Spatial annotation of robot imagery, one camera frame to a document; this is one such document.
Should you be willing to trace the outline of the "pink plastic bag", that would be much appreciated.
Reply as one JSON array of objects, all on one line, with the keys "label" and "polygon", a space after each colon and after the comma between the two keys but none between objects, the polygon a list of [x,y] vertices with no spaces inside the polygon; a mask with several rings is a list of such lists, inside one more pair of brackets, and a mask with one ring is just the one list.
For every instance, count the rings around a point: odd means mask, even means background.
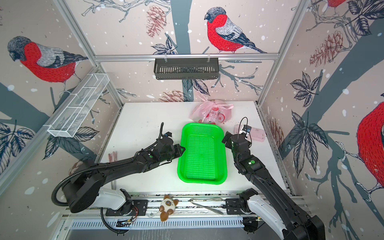
[{"label": "pink plastic bag", "polygon": [[202,103],[190,114],[190,119],[201,124],[219,125],[232,118],[234,105],[221,100],[208,100],[206,96],[199,96]]}]

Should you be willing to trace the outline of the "green plastic basket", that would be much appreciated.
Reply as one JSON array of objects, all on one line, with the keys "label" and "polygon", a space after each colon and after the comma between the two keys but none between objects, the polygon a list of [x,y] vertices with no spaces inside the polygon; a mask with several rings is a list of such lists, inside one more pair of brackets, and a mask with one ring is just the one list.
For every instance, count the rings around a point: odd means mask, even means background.
[{"label": "green plastic basket", "polygon": [[178,177],[185,183],[220,185],[228,176],[222,128],[211,124],[188,123],[182,129]]}]

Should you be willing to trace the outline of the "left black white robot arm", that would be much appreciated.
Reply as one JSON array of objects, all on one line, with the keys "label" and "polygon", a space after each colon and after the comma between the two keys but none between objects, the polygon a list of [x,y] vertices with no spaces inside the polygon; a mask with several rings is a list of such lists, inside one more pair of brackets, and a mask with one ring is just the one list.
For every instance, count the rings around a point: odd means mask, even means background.
[{"label": "left black white robot arm", "polygon": [[172,133],[160,134],[155,143],[137,151],[131,158],[79,168],[55,187],[51,200],[57,206],[69,207],[72,213],[90,207],[120,209],[128,201],[128,193],[123,189],[103,190],[104,185],[171,163],[185,151],[185,147],[174,144]]}]

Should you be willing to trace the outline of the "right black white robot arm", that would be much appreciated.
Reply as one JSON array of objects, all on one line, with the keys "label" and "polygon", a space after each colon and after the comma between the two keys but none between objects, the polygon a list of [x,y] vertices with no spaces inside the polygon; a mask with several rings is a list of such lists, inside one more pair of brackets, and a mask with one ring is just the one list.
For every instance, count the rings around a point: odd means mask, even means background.
[{"label": "right black white robot arm", "polygon": [[240,193],[244,213],[257,214],[282,240],[324,240],[325,226],[318,216],[310,216],[276,183],[266,166],[251,154],[246,134],[226,132],[223,140],[230,149],[239,174],[256,188]]}]

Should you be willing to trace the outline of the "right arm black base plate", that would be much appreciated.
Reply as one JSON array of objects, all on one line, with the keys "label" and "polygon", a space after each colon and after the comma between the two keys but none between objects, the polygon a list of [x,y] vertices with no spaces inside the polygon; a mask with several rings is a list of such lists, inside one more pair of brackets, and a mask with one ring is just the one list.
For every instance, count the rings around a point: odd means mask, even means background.
[{"label": "right arm black base plate", "polygon": [[254,214],[240,199],[225,199],[222,208],[226,210],[227,215],[251,215]]}]

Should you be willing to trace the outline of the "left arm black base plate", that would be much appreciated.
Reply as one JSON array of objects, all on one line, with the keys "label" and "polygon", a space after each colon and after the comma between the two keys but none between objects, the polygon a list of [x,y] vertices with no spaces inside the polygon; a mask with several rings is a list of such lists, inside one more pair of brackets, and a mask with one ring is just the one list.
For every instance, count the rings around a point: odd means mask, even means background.
[{"label": "left arm black base plate", "polygon": [[106,216],[108,217],[120,217],[120,216],[145,216],[148,200],[129,200],[123,204],[118,210],[107,209]]}]

